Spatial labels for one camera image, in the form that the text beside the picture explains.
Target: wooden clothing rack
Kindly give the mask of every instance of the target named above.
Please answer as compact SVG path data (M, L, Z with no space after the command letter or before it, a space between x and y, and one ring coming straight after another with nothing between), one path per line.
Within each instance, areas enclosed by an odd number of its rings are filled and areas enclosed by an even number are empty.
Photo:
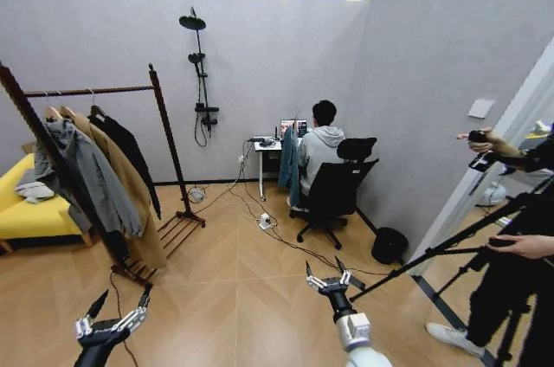
M46 151L50 161L56 169L58 178L61 183L69 189L73 194L75 201L79 205L82 212L87 216L88 221L100 234L100 238L104 243L108 253L112 257L115 264L112 266L112 270L118 274L123 274L128 278L144 285L149 279L156 273L157 269L149 269L144 264L138 261L129 261L128 256L122 255L111 242L107 235L106 228L102 224L102 221L96 213L96 208L90 201L86 192L77 184L76 179L73 177L71 170L58 150L54 140L50 137L46 128L42 124L41 119L35 112L35 109L29 103L29 98L49 97L49 96L77 96L77 95L91 95L91 94L105 94L105 93L125 93L125 92L137 92L143 90L153 90L156 96L156 102L158 103L159 115L164 125L165 137L167 138L167 144L170 148L171 158L173 159L173 165L175 166L175 172L177 174L177 180L179 188L181 189L181 196L184 202L184 211L178 211L168 222L158 229L160 240L163 243L164 250L166 251L166 257L169 258L175 251L183 244L183 242L192 234L192 232L201 225L206 226L206 221L200 218L190 208L189 196L187 195L186 186L184 183L183 172L181 171L181 164L179 163L179 157L177 155L177 148L175 147L175 140L173 139L173 132L171 131L171 125L167 116L167 109L165 108L164 96L162 95L162 88L159 85L158 74L154 70L152 64L148 65L151 85L148 86L135 86L135 87L117 87L117 88L98 88L98 89L79 89L79 90L65 90L65 91L49 91L49 92L30 92L24 93L16 81L16 78L10 72L10 69L3 66L0 63L0 82L2 82L6 92L10 96L11 100L16 105L17 110L27 122L31 131L35 134L36 140L40 143ZM188 220L182 228L175 230L182 220ZM192 223L195 223L192 229L185 235L181 235Z

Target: sneaker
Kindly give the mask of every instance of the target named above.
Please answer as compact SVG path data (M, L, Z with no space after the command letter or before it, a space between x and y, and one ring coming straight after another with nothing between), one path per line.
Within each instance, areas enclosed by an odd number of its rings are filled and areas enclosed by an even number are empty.
M425 325L427 332L433 337L442 341L443 343L455 345L460 347L462 350L465 350L472 356L483 357L485 355L485 348L478 347L471 341L466 338L467 332L465 330L455 330L448 326L436 324L434 322L429 322Z
M290 196L287 197L287 205L288 205L289 207L291 207L291 197L290 197ZM296 207L296 206L291 207L291 209L294 210L294 211L299 211L299 212L301 212L301 213L307 213L307 212L308 212L308 209L300 209L300 208L298 208L298 207Z

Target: man sitting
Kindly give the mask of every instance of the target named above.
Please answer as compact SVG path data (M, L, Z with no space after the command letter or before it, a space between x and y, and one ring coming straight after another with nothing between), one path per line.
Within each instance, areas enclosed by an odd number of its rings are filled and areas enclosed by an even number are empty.
M324 162L342 164L343 159L337 155L337 146L345 140L342 129L331 126L337 114L337 108L329 100L321 100L313 106L313 130L307 133L298 152L298 166L306 168L300 176L300 203L306 204L310 188L319 167Z

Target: light switch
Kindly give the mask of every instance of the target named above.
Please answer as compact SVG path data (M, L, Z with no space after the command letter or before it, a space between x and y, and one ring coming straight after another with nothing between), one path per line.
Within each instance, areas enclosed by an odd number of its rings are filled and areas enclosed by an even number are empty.
M472 118L477 119L484 119L488 112L491 110L491 107L493 107L494 100L487 100L487 99L477 99L473 106L471 106L471 109L469 109L469 113L467 116L471 116Z

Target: desk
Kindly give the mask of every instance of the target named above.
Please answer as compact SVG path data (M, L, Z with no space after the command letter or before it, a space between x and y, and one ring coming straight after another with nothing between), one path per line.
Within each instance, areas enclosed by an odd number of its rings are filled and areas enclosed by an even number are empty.
M273 137L256 136L256 138L273 138ZM302 138L298 138L297 141L298 141L298 146L300 146L300 142L302 142ZM254 150L258 152L258 157L260 159L260 176L258 178L258 184L260 185L260 199L262 201L266 201L266 196L263 195L263 152L280 151L281 150L280 141L276 140L275 145L269 146L267 148L260 146L260 142L254 142Z

